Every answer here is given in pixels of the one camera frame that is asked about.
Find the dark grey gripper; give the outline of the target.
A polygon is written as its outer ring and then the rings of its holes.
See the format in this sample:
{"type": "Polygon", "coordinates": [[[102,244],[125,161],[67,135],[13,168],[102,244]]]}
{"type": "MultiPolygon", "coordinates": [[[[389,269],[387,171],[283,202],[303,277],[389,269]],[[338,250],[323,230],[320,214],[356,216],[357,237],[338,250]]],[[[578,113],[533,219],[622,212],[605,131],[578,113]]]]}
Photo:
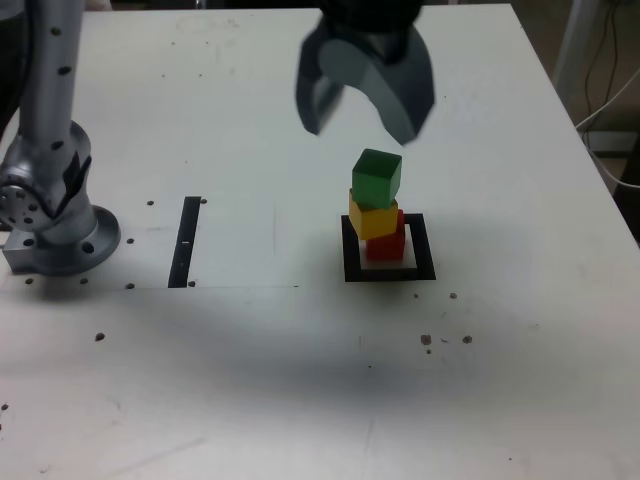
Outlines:
{"type": "Polygon", "coordinates": [[[367,53],[345,40],[328,41],[330,23],[319,22],[302,42],[298,62],[295,100],[305,130],[321,133],[348,86],[369,99],[399,144],[415,140],[435,104],[435,90],[428,50],[414,31],[367,33],[367,53]]]}

